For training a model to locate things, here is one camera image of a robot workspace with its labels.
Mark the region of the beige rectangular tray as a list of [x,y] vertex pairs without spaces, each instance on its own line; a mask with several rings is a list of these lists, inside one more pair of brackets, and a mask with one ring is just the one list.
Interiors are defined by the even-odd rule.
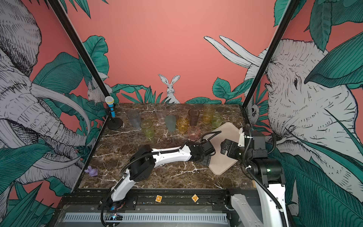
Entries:
[[239,142],[242,130],[242,128],[238,129],[230,122],[227,122],[214,130],[221,131],[220,134],[210,140],[216,153],[211,157],[209,168],[215,175],[222,175],[237,162],[236,159],[228,156],[227,149],[228,147],[231,147],[232,142]]

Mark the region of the clear tall glass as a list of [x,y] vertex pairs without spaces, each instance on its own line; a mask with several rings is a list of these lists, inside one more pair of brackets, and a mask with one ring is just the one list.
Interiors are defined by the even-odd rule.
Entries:
[[166,113],[166,107],[162,104],[158,104],[155,107],[156,116],[159,120],[160,124],[165,124],[165,113]]

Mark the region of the light green translucent glass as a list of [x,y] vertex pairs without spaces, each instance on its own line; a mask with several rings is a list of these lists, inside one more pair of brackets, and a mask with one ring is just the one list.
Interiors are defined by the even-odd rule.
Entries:
[[152,120],[150,119],[142,120],[140,123],[140,127],[147,139],[151,139],[154,137],[155,131]]

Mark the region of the grey-blue translucent glass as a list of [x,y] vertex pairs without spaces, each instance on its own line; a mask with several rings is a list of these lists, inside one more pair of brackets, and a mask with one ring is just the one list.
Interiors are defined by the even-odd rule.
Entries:
[[141,129],[140,123],[141,123],[141,116],[139,111],[137,110],[130,110],[127,113],[127,118],[129,120],[129,122],[131,123],[131,125],[135,128],[135,129]]

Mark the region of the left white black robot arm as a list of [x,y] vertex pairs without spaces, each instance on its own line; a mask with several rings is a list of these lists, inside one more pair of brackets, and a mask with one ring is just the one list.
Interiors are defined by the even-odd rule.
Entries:
[[122,168],[122,177],[111,189],[111,201],[124,200],[128,191],[137,183],[148,179],[154,168],[174,162],[202,162],[216,152],[210,141],[192,142],[173,148],[141,147]]

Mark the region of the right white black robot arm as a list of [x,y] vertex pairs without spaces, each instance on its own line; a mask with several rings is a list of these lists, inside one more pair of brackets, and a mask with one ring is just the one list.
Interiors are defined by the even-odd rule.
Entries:
[[282,164],[269,154],[277,148],[276,136],[272,135],[272,147],[267,148],[265,135],[253,131],[249,126],[239,130],[239,140],[226,139],[221,143],[221,153],[238,160],[256,183],[263,225],[266,227],[288,227],[288,212],[285,204],[285,173]]

